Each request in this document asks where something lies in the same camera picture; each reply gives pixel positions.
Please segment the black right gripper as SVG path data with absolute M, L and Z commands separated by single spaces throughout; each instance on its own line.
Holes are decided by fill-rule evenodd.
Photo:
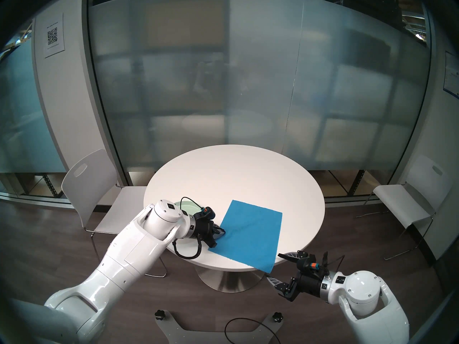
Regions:
M 298 262 L 300 259 L 307 259 L 308 253 L 304 251 L 288 252 L 285 254 L 279 253 L 278 257 L 290 262 Z M 319 263 L 310 263 L 307 267 L 303 267 L 303 269 L 299 270 L 298 276 L 299 287 L 298 279 L 295 277 L 292 277 L 288 283 L 271 276 L 267 276 L 267 280 L 277 291 L 278 295 L 288 301 L 294 301 L 300 292 L 320 297 L 325 271 Z

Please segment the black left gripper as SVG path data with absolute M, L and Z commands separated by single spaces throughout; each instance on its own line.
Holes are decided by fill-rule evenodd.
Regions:
M 201 237 L 203 241 L 209 241 L 209 248 L 215 248 L 217 246 L 214 235 L 225 235 L 226 232 L 223 228 L 214 224 L 213 220 L 207 218 L 194 218 L 194 238 Z

